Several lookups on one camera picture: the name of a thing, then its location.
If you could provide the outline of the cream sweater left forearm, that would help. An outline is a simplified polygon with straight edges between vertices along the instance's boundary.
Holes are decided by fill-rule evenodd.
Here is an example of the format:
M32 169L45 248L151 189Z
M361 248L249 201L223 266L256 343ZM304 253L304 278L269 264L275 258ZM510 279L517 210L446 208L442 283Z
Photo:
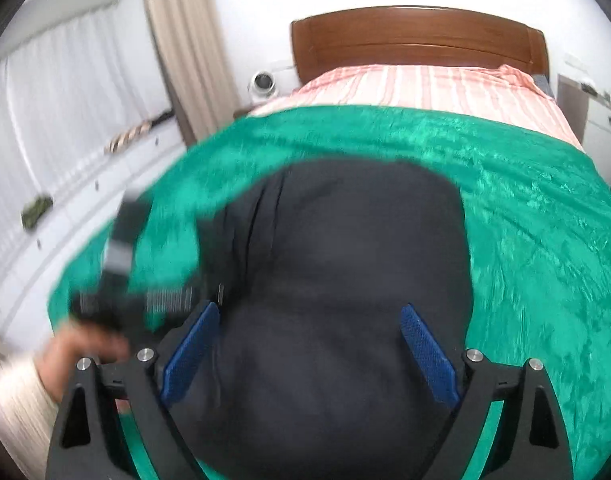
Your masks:
M43 479L58 412L32 356L0 364L0 458L23 479Z

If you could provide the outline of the person left hand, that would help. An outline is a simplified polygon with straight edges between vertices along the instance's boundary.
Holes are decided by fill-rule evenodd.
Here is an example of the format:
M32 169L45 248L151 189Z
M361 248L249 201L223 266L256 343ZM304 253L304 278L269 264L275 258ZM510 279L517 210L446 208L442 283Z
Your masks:
M60 403L81 359L116 362L129 356L130 345L122 335L95 324L69 321L57 328L34 364L48 396Z

